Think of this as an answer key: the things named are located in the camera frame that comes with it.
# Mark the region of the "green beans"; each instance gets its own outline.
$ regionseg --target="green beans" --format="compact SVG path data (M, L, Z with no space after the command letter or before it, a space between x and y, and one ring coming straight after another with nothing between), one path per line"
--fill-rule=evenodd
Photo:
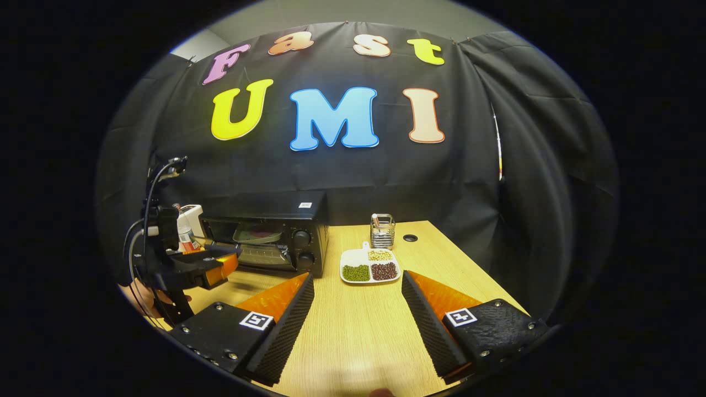
M348 281L368 281L370 280L370 270L367 265L343 266L343 278Z

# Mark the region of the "black foam pad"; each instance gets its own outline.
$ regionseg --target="black foam pad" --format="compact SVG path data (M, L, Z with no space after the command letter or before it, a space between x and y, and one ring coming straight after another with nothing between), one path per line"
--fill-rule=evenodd
M465 365L468 362L466 355L446 332L443 324L426 301L424 293L419 289L417 282L407 271L402 274L402 295L417 323L421 339L431 357L436 374L443 377Z
M309 274L289 303L280 321L257 349L246 366L245 376L267 386L280 381L299 330L313 302L313 275Z

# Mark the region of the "orange letter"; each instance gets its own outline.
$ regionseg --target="orange letter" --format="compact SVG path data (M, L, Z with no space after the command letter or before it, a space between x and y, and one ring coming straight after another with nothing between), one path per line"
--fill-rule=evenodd
M273 45L268 53L270 55L283 54L291 49L305 49L313 44L311 41L311 32L296 32L291 35L282 36L276 39L277 44Z
M382 36L357 35L353 37L353 41L357 43L353 46L353 49L360 55L386 57L392 53L386 46L388 41Z
M412 118L414 128L409 133L409 139L420 143L439 143L445 139L436 123L434 100L439 94L424 88L408 88L402 91L412 103Z

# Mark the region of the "table top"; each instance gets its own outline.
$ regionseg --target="table top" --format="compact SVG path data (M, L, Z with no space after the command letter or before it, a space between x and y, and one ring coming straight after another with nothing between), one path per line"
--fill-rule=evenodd
M426 396L458 384L446 385L436 375L402 296L401 278L379 284L341 280L341 253L361 248L369 233L369 225L329 228L323 277L314 279L316 297L280 383L258 385L293 397L367 396L379 388L405 397ZM395 234L391 249L403 271L433 278L481 302L502 298L525 312L430 222L398 223ZM402 238L406 234L419 239L406 242ZM192 288L184 293L192 296L191 307L198 313L215 301L235 306L287 279L236 270L228 283L211 291Z

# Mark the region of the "letter m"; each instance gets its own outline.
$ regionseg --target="letter m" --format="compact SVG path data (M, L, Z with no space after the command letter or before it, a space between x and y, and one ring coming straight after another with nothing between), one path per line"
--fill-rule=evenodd
M297 137L289 144L292 150L312 150L318 146L313 137L316 125L327 146L333 146L344 123L346 135L341 139L348 148L371 148L380 139L373 132L372 105L378 93L367 87L349 88L338 106L333 109L316 89L293 92L289 98L297 104Z

